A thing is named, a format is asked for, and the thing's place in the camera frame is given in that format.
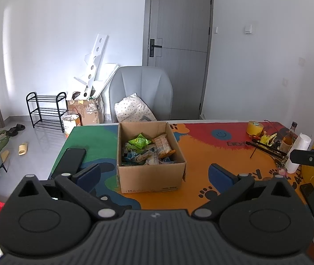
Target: cardboard box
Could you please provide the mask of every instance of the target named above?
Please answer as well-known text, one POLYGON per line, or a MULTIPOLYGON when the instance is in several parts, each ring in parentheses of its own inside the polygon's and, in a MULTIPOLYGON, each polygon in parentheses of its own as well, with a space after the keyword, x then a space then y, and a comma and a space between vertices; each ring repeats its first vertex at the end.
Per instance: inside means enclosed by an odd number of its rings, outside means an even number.
POLYGON ((104 123, 104 106, 102 97, 96 100, 68 101, 69 112, 80 116, 81 125, 93 125, 104 123))
POLYGON ((180 188, 182 180, 186 177, 186 161, 181 152, 178 142, 174 137, 170 125, 166 122, 125 122, 118 128, 117 150, 117 184, 122 193, 168 191, 180 188), (121 166, 122 146, 142 133, 147 139, 167 134, 167 139, 176 152, 171 159, 174 164, 121 166))

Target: black smartphone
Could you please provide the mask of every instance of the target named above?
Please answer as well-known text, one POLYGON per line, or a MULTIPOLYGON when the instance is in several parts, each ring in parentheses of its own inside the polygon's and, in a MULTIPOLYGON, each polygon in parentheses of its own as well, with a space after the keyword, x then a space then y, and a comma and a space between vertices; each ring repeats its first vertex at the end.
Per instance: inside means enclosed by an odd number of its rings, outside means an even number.
POLYGON ((55 167, 51 179, 62 173, 75 174, 80 168, 83 159, 86 155, 84 148, 68 148, 65 150, 64 155, 61 157, 59 163, 55 167))
POLYGON ((311 183, 300 185, 300 190, 314 217, 314 187, 311 183))

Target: blue circle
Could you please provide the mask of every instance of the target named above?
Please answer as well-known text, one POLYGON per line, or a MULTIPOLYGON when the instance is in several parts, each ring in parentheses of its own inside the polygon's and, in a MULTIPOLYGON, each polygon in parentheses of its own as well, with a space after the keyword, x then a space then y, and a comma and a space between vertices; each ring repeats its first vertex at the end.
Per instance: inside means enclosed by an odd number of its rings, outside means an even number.
POLYGON ((232 135, 225 130, 213 130, 211 134, 218 140, 230 140, 232 138, 232 135))

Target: gray door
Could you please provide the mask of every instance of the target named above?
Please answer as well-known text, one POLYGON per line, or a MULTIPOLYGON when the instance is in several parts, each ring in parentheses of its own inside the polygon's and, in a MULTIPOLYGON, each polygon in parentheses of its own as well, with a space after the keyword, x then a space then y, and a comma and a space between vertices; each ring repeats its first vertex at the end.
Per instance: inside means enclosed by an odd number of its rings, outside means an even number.
POLYGON ((148 65, 165 69, 169 76, 172 120, 199 119, 210 12, 211 0, 151 0, 148 65))

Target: paint bucket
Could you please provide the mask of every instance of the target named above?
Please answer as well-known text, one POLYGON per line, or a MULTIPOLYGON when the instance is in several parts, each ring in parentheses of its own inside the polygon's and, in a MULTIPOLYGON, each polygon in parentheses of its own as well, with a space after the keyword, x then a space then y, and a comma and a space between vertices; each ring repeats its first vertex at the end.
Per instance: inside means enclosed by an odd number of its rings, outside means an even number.
POLYGON ((70 135, 75 126, 81 126, 80 116, 78 114, 68 114, 63 120, 66 137, 70 135))

